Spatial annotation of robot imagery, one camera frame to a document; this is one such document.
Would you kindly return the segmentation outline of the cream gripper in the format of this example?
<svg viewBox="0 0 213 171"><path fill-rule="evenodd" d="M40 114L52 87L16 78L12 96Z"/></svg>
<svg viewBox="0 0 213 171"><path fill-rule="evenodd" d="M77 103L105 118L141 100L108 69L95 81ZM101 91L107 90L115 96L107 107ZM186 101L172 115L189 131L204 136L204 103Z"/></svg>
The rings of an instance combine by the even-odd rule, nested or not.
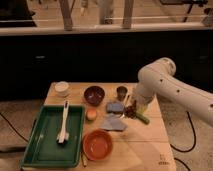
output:
<svg viewBox="0 0 213 171"><path fill-rule="evenodd" d="M144 114L145 111L147 110L148 106L145 104L140 104L136 100L133 101L133 108L134 111L138 114Z"/></svg>

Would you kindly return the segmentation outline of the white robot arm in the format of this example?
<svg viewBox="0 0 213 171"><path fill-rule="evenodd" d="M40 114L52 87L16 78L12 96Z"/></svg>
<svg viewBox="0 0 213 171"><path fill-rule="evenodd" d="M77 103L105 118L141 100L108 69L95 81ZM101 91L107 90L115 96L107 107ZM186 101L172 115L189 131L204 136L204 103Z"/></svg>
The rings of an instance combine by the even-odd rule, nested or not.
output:
<svg viewBox="0 0 213 171"><path fill-rule="evenodd" d="M213 94L174 78L176 65L170 58L160 58L142 67L132 100L148 105L155 94L179 103L213 127Z"/></svg>

